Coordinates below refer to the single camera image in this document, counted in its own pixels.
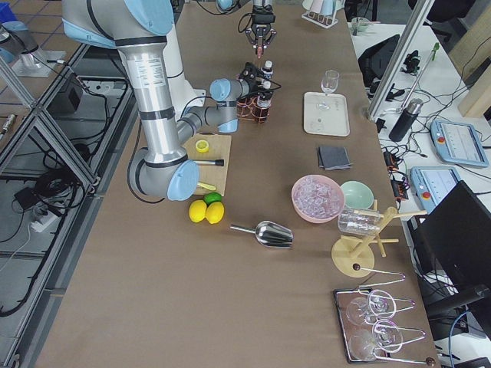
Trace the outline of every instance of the pink bowl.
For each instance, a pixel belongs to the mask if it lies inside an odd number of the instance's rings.
[[[339,216],[344,208],[344,194],[333,179],[307,175],[293,185],[292,202],[304,220],[322,224]]]

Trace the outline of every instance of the light green bowl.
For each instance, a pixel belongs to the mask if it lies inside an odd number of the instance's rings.
[[[374,194],[362,182],[350,181],[341,186],[346,206],[352,209],[369,209],[374,204]]]

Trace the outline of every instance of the white desk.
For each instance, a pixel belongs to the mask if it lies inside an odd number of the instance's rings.
[[[358,33],[357,36],[351,36],[353,40],[353,45],[355,49],[355,53],[357,57],[363,53],[364,50],[381,42],[390,36],[395,34],[401,35],[404,30],[404,25],[371,25],[366,32]],[[437,42],[437,38],[434,35],[433,31],[430,27],[422,27],[417,36],[415,37],[415,41],[411,45],[409,52],[414,50],[418,50],[421,56],[420,66],[422,67],[426,62],[428,55],[430,54],[431,49],[433,48],[435,42]],[[399,73],[397,79],[395,80],[395,87],[397,89],[409,88],[414,82],[415,77],[410,76],[409,74]],[[460,83],[460,76],[452,65],[452,62],[448,58],[445,51],[440,48],[437,52],[437,57],[435,61],[431,62],[420,80],[420,89],[426,90],[430,92],[432,95],[441,95],[441,94],[451,94],[457,89]],[[463,118],[457,109],[460,101],[465,97],[466,91],[461,94],[455,101],[446,108],[441,114],[441,117],[447,118],[449,120],[455,122],[462,123],[471,123],[474,127],[483,134],[484,138],[491,136],[491,127],[488,122],[484,119],[484,117],[479,119],[470,119]],[[413,94],[411,98],[421,97],[423,101],[427,101],[428,98],[425,96],[420,96],[418,94]],[[398,100],[403,100],[405,95],[402,97],[398,97]],[[439,97],[439,100],[444,104],[451,101],[451,97]],[[399,107],[401,102],[387,102],[385,101],[382,107],[382,110],[391,109],[395,107]],[[421,110],[420,117],[425,117],[433,113],[434,111],[440,110],[443,106],[440,105],[435,99],[431,98],[427,103],[424,104],[423,109]],[[385,126],[387,129],[383,129],[379,138],[381,140],[382,146],[393,146],[395,143],[391,142],[388,138],[389,132],[392,130],[392,127],[397,121],[399,117],[398,114],[388,113],[382,116],[383,119],[386,120]],[[419,130],[422,128],[421,124],[415,122],[413,124],[414,130]],[[404,139],[400,142],[402,144],[407,142],[409,133],[404,137]],[[423,158],[415,153],[409,153],[404,157],[404,161],[406,166],[402,165],[400,169],[409,173],[410,168],[413,166],[439,166],[439,165],[448,165],[452,166],[449,163],[444,163],[442,160],[437,157],[435,149],[430,139],[430,134],[417,134],[416,135],[417,144],[420,146],[420,151],[425,155],[428,155],[427,158]],[[484,146],[491,145],[491,137],[483,144]],[[415,150],[417,148],[415,143],[411,143],[411,149]],[[488,158],[490,157],[489,151],[486,152]],[[469,185],[469,187],[474,192],[487,192],[491,190],[491,180],[481,179],[478,176],[475,176],[464,169],[461,169],[458,166],[456,167],[460,177]],[[485,169],[476,169],[470,168],[472,171],[480,173],[485,176],[491,176],[491,167],[487,167]],[[413,211],[417,209],[421,209],[421,204],[419,199],[416,197],[415,191],[411,189],[408,192],[409,199],[407,201],[403,201],[400,206],[400,210],[402,212]],[[490,195],[480,195],[479,199],[483,202],[483,204],[491,210],[491,194]],[[448,353],[448,339],[439,340],[436,342],[436,345],[443,348],[444,353]],[[453,354],[458,356],[462,361],[467,361],[474,359],[476,357],[488,357],[491,360],[491,342],[489,339],[477,339],[471,337],[467,333],[462,333],[460,335],[454,336],[452,338],[452,351]],[[448,363],[449,360],[442,359],[442,363]]]

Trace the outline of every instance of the dark gray napkin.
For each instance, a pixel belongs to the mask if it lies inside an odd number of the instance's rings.
[[[326,170],[346,170],[351,163],[344,147],[320,146],[317,150],[319,167]]]

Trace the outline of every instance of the stainless steel base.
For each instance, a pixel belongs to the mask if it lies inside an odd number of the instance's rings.
[[[44,50],[47,60],[58,60],[62,59],[65,55],[65,51],[46,51]],[[46,78],[53,71],[51,68],[54,67],[56,63],[48,63],[47,65],[41,65],[39,69],[27,69],[21,60],[17,60],[12,67],[12,70],[18,77],[43,77]]]

